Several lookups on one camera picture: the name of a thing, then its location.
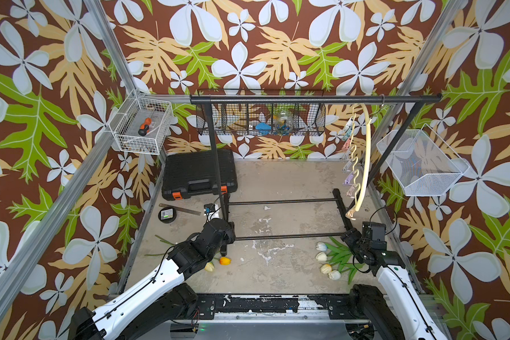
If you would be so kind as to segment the black metal clothes rack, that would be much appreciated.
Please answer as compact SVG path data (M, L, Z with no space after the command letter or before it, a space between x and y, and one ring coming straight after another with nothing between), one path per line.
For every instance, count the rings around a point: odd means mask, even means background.
M212 143L212 156L215 164L216 176L220 176L220 166L218 160L218 149L215 145L215 138L217 134L215 132L215 124L213 122L213 110L212 107L215 104L317 104L318 106L331 105L361 105L361 104L382 104L398 106L400 104L412 103L414 107L412 112L407 117L405 123L411 123L424 105L429 103L439 103L443 96L439 93L437 95L426 95L426 96L189 96L191 104L200 106L202 112L205 115L205 121L208 123L208 130L211 136ZM241 171L247 171L248 174L256 174L257 182L263 185L262 189L257 189L258 194L263 192L272 194L272 197L268 197L265 201L259 199L257 201L231 201L230 198L220 197L220 206L224 211L223 215L225 219L229 218L229 208L232 206L241 205L281 205L281 204L299 204L299 203L328 203L333 202L336 205L337 212L340 214L340 218L344 227L338 232L320 232L312 234L297 234L297 235L260 235L258 237L252 237L252 240L270 240L270 239L299 239L299 238L318 238L318 237L334 237L340 236L344 232L354 230L355 227L352 225L351 220L346 217L347 207L344 205L344 200L340 194L338 188L332 191L332 195L329 198L282 198L281 194L286 193L287 186L290 187L293 193L301 193L304 184L307 184L309 180L308 171L314 170L318 165L317 162L293 162L286 160L277 161L241 161L239 163ZM300 187L294 188L293 184L298 184Z

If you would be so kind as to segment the yellow tulip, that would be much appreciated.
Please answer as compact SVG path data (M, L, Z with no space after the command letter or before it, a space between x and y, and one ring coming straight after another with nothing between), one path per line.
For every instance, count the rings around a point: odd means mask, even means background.
M214 272L215 270L215 265L212 263L212 262L208 262L206 265L205 265L205 268L204 268L207 272Z

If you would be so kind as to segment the cream clip hanger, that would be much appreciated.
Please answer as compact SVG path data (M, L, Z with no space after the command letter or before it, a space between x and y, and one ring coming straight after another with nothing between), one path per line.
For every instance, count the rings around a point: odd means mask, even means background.
M367 106L365 104L361 104L362 116L364 117L365 125L365 153L366 156L362 160L359 158L358 146L354 141L356 132L355 130L359 126L357 121L357 114L352 111L353 117L348 121L347 132L349 132L349 136L347 139L348 149L347 149L347 157L348 160L345 165L345 170L350 170L350 190L348 191L348 195L353 199L353 206L347 209L345 213L346 218L350 220L355 220L355 214L360 211L361 206L364 202L364 198L366 196L367 185L368 185L368 175L370 171L371 165L371 118L368 113Z

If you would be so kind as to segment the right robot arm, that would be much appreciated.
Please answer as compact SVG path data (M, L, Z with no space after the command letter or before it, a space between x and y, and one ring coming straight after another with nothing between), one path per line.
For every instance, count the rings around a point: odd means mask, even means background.
M363 285L353 288L358 310L373 323L382 339L445 339L412 284L399 254L390 251L386 228L381 223L364 222L361 229L348 227L341 240L354 260L368 266L384 288L391 307L382 293Z

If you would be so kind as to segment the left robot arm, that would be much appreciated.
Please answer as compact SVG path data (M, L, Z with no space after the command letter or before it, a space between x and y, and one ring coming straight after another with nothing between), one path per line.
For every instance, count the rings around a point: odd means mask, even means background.
M235 239L232 222L209 220L201 232L172 246L156 269L123 294L96 310L76 311L67 338L138 339L165 321L193 315L198 296L185 281Z

